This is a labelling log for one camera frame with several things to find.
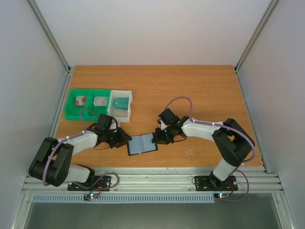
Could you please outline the black leather card holder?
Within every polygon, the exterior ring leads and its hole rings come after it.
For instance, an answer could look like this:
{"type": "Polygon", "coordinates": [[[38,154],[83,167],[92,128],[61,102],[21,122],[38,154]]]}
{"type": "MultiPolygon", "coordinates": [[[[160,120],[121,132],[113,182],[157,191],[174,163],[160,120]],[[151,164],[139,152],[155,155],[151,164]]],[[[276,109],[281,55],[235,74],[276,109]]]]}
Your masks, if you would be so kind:
{"type": "Polygon", "coordinates": [[[153,133],[132,136],[131,141],[127,144],[127,152],[129,156],[140,155],[152,151],[157,151],[158,146],[152,142],[153,133]]]}

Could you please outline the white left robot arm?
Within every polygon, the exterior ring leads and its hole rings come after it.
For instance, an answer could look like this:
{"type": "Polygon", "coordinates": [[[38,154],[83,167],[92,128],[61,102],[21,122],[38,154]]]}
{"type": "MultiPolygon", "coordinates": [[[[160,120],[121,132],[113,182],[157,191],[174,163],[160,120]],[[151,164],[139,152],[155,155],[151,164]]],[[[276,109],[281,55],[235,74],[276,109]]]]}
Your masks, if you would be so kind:
{"type": "Polygon", "coordinates": [[[29,167],[28,174],[42,181],[44,186],[59,187],[64,182],[71,182],[90,190],[97,183],[94,170],[82,165],[73,166],[72,156],[101,143],[106,143],[109,148],[119,148],[131,140],[131,136],[119,127],[114,117],[102,114],[97,122],[85,127],[78,134],[61,139],[45,138],[29,167]]]}

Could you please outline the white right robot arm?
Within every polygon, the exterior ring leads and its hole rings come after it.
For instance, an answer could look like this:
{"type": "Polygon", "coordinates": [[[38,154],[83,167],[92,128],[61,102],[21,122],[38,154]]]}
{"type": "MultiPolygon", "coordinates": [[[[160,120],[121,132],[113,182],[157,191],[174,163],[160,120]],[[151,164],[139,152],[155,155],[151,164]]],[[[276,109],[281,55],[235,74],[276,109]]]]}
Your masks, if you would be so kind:
{"type": "Polygon", "coordinates": [[[216,144],[222,159],[209,175],[214,189],[223,188],[232,172],[246,161],[250,152],[255,151],[254,141],[231,118],[216,123],[200,121],[188,116],[179,118],[167,108],[159,115],[158,123],[160,127],[155,129],[152,139],[155,144],[174,143],[176,136],[197,137],[216,144]]]}

